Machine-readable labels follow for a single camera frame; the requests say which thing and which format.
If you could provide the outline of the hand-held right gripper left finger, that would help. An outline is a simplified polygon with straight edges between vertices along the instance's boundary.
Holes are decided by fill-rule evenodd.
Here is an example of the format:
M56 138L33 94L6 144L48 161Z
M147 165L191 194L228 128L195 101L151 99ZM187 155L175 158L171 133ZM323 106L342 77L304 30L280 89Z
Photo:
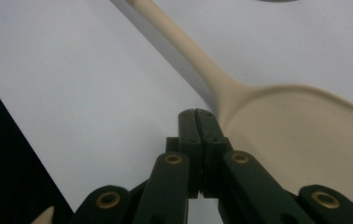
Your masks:
M182 111L178 115L178 137L166 138L166 152L179 152L190 160L189 188L190 199L197 199L202 184L202 140L199 134L197 114L194 109Z

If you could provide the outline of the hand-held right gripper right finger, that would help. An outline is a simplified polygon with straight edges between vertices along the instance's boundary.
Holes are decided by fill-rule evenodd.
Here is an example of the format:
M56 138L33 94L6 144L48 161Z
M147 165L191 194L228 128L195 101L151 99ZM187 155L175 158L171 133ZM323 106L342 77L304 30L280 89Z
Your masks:
M205 198L218 198L222 183L223 155L230 150L230 143L214 114L197 109L196 115L204 153L201 192Z

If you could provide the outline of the beige solid spatula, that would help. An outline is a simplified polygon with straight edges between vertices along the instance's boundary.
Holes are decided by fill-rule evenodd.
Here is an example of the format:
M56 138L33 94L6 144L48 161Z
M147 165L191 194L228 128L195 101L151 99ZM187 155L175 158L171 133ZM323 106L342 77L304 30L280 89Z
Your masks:
M353 103L319 88L253 87L227 75L154 2L126 0L192 65L215 97L234 148L254 155L285 189L320 184L353 201Z

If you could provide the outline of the beige plastic tube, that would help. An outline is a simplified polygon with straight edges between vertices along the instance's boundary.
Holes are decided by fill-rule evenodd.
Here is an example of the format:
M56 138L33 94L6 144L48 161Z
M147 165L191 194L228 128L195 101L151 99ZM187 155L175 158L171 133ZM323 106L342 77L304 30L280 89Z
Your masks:
M54 216L54 207L50 206L45 209L38 217L36 217L31 224L52 224Z

